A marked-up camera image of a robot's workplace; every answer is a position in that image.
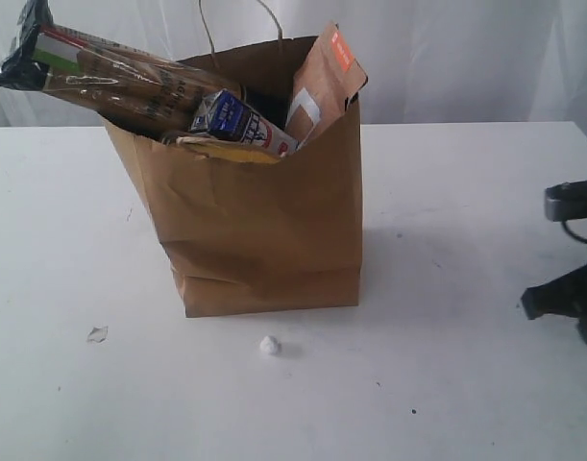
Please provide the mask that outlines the brown coffee pouch orange label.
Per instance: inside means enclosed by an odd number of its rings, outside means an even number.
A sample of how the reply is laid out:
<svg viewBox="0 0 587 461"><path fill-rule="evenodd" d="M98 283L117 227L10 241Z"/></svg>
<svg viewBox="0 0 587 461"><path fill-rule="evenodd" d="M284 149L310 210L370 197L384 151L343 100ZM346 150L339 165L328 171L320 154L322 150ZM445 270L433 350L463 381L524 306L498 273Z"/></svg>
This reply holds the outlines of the brown coffee pouch orange label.
<svg viewBox="0 0 587 461"><path fill-rule="evenodd" d="M294 75L285 132L307 144L346 113L367 82L338 25L330 22Z"/></svg>

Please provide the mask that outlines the clear bottle yellow millet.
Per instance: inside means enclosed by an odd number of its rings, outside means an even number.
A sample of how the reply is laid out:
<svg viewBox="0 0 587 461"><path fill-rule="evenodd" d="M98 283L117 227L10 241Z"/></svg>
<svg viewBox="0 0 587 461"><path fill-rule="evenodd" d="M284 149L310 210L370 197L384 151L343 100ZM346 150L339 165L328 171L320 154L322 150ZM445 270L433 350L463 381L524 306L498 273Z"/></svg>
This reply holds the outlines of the clear bottle yellow millet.
<svg viewBox="0 0 587 461"><path fill-rule="evenodd" d="M254 145L220 141L197 136L178 136L174 144L208 158L238 163L275 164L281 158Z"/></svg>

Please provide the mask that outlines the blue white salt packet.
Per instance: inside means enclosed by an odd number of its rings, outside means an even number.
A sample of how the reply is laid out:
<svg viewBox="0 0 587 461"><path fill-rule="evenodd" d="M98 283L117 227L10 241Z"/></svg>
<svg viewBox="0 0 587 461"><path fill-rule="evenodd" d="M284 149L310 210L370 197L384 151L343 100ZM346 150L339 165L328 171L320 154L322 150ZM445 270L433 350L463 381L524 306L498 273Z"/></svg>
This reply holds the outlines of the blue white salt packet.
<svg viewBox="0 0 587 461"><path fill-rule="evenodd" d="M203 98L191 134L262 148L277 157L293 154L298 141L223 89Z"/></svg>

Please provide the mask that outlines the white crumpled piece behind packet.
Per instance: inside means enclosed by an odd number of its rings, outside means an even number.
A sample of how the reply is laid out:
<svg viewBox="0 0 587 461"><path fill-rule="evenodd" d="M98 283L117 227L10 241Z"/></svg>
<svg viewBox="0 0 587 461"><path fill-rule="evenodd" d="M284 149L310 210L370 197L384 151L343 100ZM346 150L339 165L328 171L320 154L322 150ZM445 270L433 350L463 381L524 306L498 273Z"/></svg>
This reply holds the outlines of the white crumpled piece behind packet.
<svg viewBox="0 0 587 461"><path fill-rule="evenodd" d="M264 354L278 355L281 351L281 343L276 337L272 335L266 335L260 341L259 349Z"/></svg>

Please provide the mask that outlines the brown paper shopping bag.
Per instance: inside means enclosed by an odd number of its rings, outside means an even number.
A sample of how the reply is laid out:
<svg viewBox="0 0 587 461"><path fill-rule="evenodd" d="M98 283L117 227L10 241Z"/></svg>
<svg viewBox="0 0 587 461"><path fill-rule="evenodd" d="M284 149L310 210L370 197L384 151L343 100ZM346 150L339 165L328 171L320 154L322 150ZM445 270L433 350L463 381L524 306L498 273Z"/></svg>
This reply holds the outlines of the brown paper shopping bag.
<svg viewBox="0 0 587 461"><path fill-rule="evenodd" d="M285 99L318 36L211 51L192 63ZM189 318L353 306L362 265L358 94L275 164L208 158L105 128L165 250Z"/></svg>

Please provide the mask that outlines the spaghetti pack dark blue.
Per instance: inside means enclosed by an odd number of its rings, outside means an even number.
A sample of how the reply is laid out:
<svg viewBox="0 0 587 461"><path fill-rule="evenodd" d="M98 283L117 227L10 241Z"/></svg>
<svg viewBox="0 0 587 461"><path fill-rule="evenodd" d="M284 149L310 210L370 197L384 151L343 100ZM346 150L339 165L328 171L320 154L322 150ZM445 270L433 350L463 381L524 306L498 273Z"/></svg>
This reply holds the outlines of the spaghetti pack dark blue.
<svg viewBox="0 0 587 461"><path fill-rule="evenodd" d="M64 28L45 1L23 7L0 62L0 87L41 92L152 137L189 131L213 93L245 95L241 84L216 73Z"/></svg>

